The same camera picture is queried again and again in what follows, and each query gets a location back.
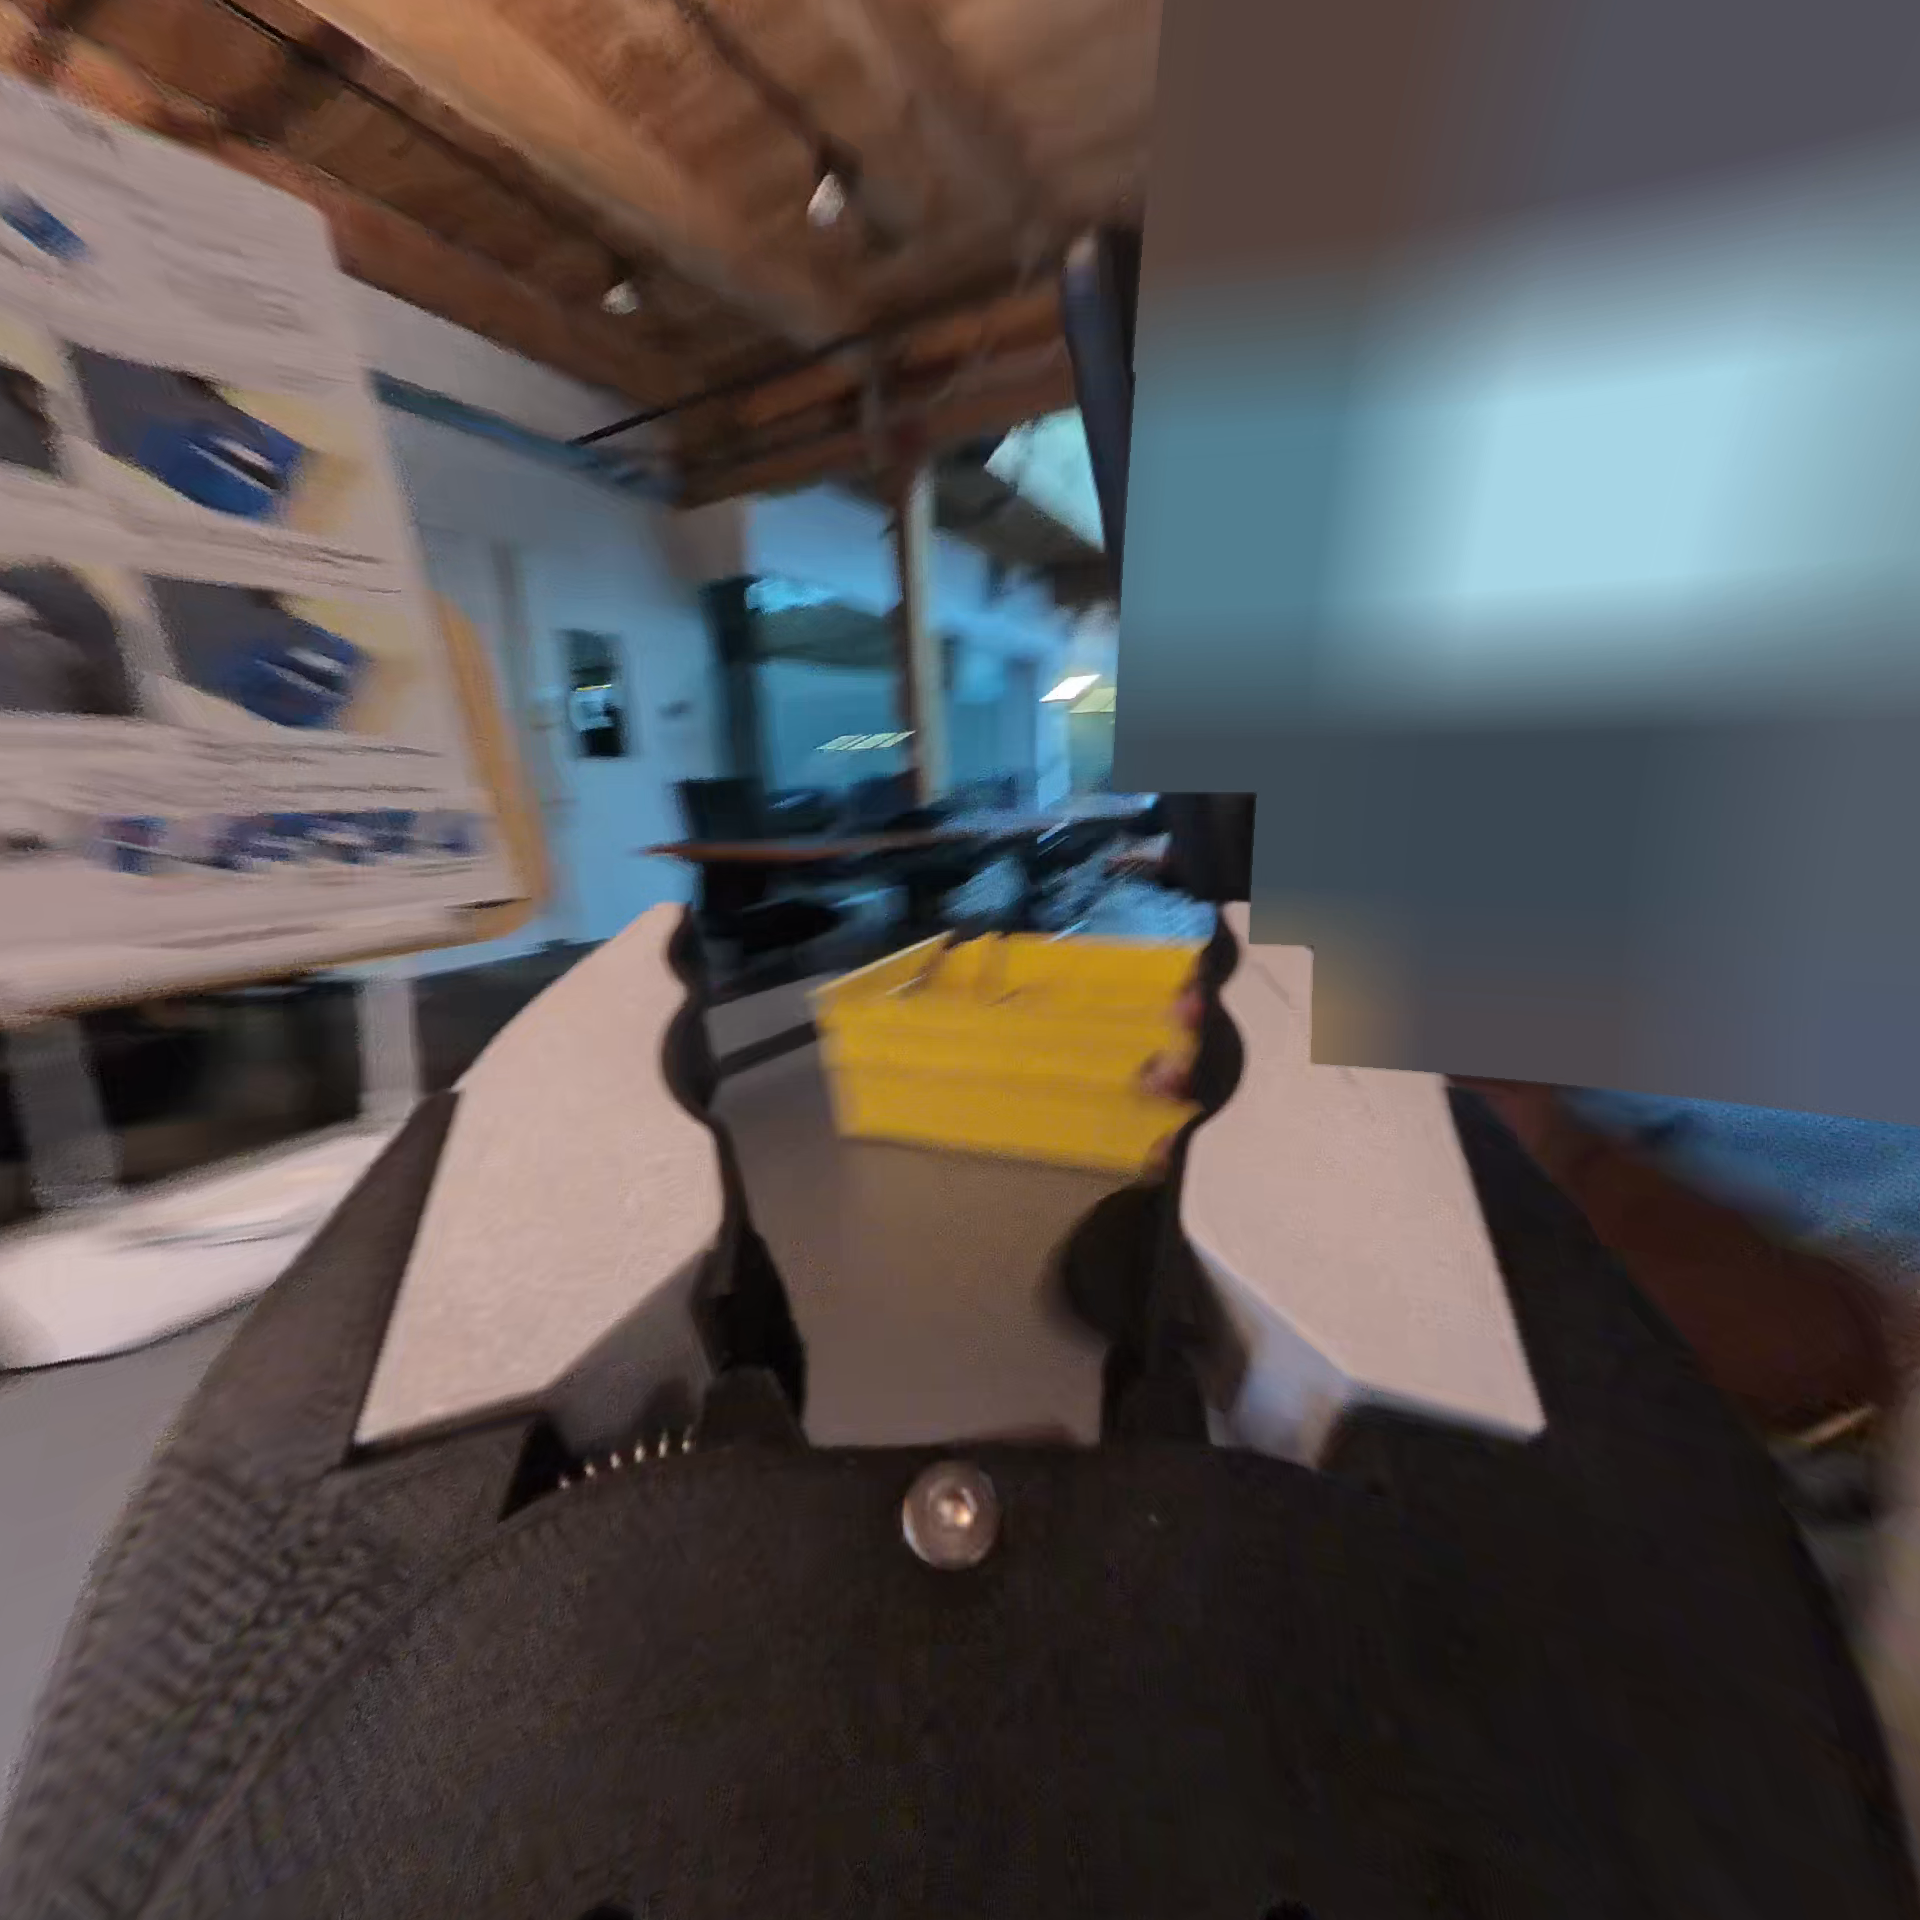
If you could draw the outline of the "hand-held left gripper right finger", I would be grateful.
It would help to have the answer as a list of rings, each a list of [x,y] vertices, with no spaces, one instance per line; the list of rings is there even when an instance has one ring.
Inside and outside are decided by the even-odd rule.
[[[1206,1019],[1155,1178],[1061,1243],[1103,1341],[1100,1432],[1319,1465],[1359,1417],[1496,1444],[1545,1432],[1445,1085],[1309,1058],[1312,958],[1219,909]]]

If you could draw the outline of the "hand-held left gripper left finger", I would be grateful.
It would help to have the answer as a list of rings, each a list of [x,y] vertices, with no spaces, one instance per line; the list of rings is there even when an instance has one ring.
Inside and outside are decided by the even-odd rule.
[[[532,1414],[620,1454],[731,1375],[799,1420],[803,1340],[716,1097],[697,924],[660,903],[460,1075],[356,1441]]]

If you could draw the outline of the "yellow plastic bin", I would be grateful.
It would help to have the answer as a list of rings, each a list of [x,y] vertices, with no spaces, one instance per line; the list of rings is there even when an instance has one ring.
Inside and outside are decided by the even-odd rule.
[[[1194,1118],[1202,941],[937,937],[810,990],[840,1135],[1143,1172]]]

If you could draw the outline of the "person's right forearm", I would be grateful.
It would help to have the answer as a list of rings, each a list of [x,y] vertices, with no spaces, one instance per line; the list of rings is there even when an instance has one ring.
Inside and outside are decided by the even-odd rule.
[[[1700,1375],[1770,1441],[1891,1417],[1918,1360],[1918,1308],[1735,1198],[1714,1198],[1574,1112],[1570,1089],[1453,1076],[1668,1319]]]

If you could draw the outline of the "rounded wooden board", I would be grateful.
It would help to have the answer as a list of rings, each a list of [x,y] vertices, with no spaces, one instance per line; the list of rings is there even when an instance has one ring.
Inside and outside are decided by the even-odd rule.
[[[467,931],[453,943],[485,943],[521,935],[552,903],[552,857],[541,793],[519,746],[515,709],[505,698],[494,652],[472,621],[432,591],[451,679],[460,697],[467,746],[494,800],[496,839],[512,869],[505,902],[467,909]]]

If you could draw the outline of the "long office desk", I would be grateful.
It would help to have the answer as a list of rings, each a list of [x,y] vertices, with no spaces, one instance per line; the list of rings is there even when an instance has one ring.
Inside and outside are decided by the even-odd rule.
[[[1145,837],[1148,796],[1094,796],[1053,809],[974,809],[910,828],[677,839],[638,846],[692,873],[692,924],[727,992],[827,974],[930,935],[1040,931],[1052,887],[1123,839]],[[853,935],[840,883],[899,887],[880,935]]]

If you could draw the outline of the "white door with window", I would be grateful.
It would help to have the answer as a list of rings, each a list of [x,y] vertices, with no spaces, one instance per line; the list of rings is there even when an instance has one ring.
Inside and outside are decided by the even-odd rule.
[[[496,571],[552,859],[541,935],[597,943],[688,891],[657,846],[712,772],[709,631],[638,535],[505,542]]]

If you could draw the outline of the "printed instruction poster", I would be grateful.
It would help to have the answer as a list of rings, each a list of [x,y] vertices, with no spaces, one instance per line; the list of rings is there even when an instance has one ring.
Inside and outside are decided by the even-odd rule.
[[[508,891],[323,218],[6,77],[2,1022]]]

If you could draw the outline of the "wooden support post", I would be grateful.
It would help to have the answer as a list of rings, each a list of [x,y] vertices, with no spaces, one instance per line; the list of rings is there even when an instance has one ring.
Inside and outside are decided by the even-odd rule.
[[[933,466],[901,466],[892,486],[892,558],[899,578],[896,641],[901,726],[906,727],[918,804],[946,783],[942,651],[933,631]]]

